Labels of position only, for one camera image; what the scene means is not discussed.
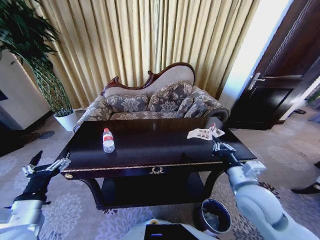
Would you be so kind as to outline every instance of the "floral upholstery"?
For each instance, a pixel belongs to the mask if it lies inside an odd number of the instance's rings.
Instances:
[[[197,86],[193,86],[191,96],[196,100],[203,100],[206,105],[206,111],[201,117],[217,117],[221,122],[225,123],[230,115],[230,110],[224,107],[220,102],[214,99],[204,90]]]
[[[183,118],[188,110],[191,108],[192,104],[194,103],[194,98],[192,96],[187,96],[179,106],[177,114],[179,118]]]
[[[94,101],[86,109],[85,113],[78,120],[76,125],[73,126],[73,131],[76,132],[80,125],[84,121],[98,121],[98,120],[108,120],[113,113],[111,107],[106,103],[106,101]]]
[[[110,120],[132,120],[132,119],[176,119],[179,118],[178,112],[160,111],[139,111],[139,112],[119,112],[114,113]]]
[[[148,106],[148,95],[136,96],[114,94],[106,98],[106,103],[114,113],[132,113],[146,111]]]
[[[225,123],[230,115],[230,110],[206,91],[184,81],[174,82],[154,93],[147,107],[149,111],[146,111],[147,102],[146,94],[112,94],[107,98],[100,95],[86,109],[73,131],[76,132],[84,121],[217,117]]]
[[[191,92],[192,85],[187,81],[171,83],[151,96],[147,109],[152,112],[176,112]]]
[[[185,118],[202,117],[207,110],[207,106],[202,99],[195,99],[189,111],[184,115]]]

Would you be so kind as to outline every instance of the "white wall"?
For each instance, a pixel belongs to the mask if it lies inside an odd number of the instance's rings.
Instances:
[[[226,107],[240,97],[292,1],[260,1],[219,98]]]
[[[25,129],[49,112],[50,108],[21,64],[16,62],[11,65],[15,60],[13,54],[2,52],[0,89],[8,99],[0,101],[0,106],[21,129]]]
[[[279,119],[286,120],[287,117],[296,109],[300,108],[304,104],[305,98],[320,84],[320,76],[305,90],[305,92],[294,100],[293,105],[286,111],[286,113]]]

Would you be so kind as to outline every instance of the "dark wooden coffee table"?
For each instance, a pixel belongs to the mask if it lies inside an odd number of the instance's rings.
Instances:
[[[62,171],[91,189],[97,209],[201,202],[211,195],[224,167],[212,156],[212,141],[187,139],[188,132],[215,122],[220,137],[240,161],[256,156],[216,117],[86,121],[58,156],[70,153]],[[104,128],[113,134],[115,151],[102,148]],[[211,171],[205,184],[198,172]],[[96,178],[104,178],[102,187]]]

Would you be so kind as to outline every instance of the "potted plant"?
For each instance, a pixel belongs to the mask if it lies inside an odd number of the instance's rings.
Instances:
[[[48,58],[56,52],[49,45],[53,41],[59,42],[57,30],[24,0],[0,0],[0,53],[8,50],[31,67],[54,117],[72,131],[77,117]]]

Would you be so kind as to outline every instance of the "door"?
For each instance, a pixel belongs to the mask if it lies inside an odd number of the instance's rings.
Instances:
[[[239,100],[232,128],[272,128],[319,76],[320,1],[295,0]]]

